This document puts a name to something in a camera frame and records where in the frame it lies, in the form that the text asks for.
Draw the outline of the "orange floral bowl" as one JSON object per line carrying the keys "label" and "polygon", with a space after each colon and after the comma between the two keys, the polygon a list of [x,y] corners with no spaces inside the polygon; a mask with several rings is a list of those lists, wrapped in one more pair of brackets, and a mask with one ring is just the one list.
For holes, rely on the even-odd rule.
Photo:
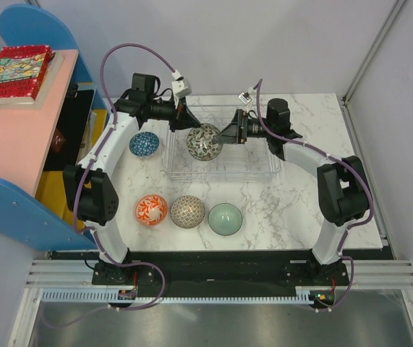
{"label": "orange floral bowl", "polygon": [[166,218],[168,211],[167,201],[157,194],[140,198],[134,208],[136,221],[144,226],[158,225]]}

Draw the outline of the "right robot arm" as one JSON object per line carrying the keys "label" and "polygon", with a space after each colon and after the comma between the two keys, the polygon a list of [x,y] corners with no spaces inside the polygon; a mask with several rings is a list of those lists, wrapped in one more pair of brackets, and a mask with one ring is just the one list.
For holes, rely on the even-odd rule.
{"label": "right robot arm", "polygon": [[358,157],[338,159],[317,149],[292,129],[290,116],[288,103],[281,98],[268,101],[264,118],[237,109],[212,143],[242,145],[249,138],[264,138],[272,155],[316,178],[324,221],[312,248],[315,261],[305,272],[311,283],[320,285],[332,276],[330,264],[341,259],[350,229],[365,222],[362,218],[372,206],[372,195]]}

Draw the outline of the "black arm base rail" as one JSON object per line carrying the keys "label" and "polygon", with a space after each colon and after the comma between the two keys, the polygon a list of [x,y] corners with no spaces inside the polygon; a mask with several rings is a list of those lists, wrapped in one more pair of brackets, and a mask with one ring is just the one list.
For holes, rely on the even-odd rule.
{"label": "black arm base rail", "polygon": [[148,296],[290,296],[298,286],[340,288],[349,282],[348,262],[316,265],[308,250],[231,252],[133,252],[117,267],[95,252],[52,252],[51,260],[74,261],[92,272],[92,284],[136,286]]}

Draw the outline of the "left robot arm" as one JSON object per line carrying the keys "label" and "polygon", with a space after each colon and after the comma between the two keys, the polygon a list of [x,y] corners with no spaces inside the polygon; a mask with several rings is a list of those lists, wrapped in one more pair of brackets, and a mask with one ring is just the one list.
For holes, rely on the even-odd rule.
{"label": "left robot arm", "polygon": [[116,164],[129,141],[148,120],[167,121],[172,132],[198,128],[200,122],[188,109],[186,97],[192,92],[179,71],[172,74],[172,96],[162,99],[157,77],[135,73],[132,86],[113,104],[108,122],[90,152],[75,166],[66,166],[63,180],[72,220],[81,220],[97,245],[101,259],[111,263],[108,276],[118,284],[131,281],[133,266],[125,262],[128,248],[116,224],[119,196],[112,183]]}

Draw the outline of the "blue patterned bowl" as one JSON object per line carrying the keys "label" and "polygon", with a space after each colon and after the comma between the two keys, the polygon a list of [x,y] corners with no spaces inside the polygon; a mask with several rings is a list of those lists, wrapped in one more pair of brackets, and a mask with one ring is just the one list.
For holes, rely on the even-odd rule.
{"label": "blue patterned bowl", "polygon": [[129,141],[129,151],[137,157],[149,157],[153,155],[160,146],[158,136],[152,132],[138,132]]}

